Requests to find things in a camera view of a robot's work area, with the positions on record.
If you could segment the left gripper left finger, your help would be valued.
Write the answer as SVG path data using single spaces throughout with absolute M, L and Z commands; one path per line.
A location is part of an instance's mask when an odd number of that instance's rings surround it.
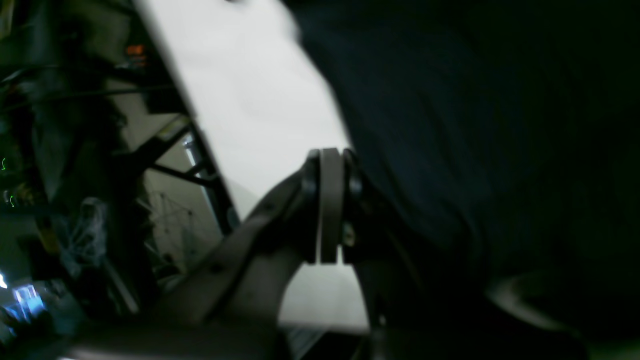
M 86 333 L 67 360 L 289 360 L 282 299 L 304 262 L 335 264 L 343 236 L 345 162 L 310 151 L 230 239 L 152 308 Z

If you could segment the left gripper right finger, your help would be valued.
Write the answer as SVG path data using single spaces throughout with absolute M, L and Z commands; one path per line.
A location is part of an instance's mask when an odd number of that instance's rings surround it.
M 498 308 L 439 250 L 407 227 L 350 149 L 343 151 L 345 218 L 370 335 L 362 360 L 587 360 L 573 335 L 542 330 Z

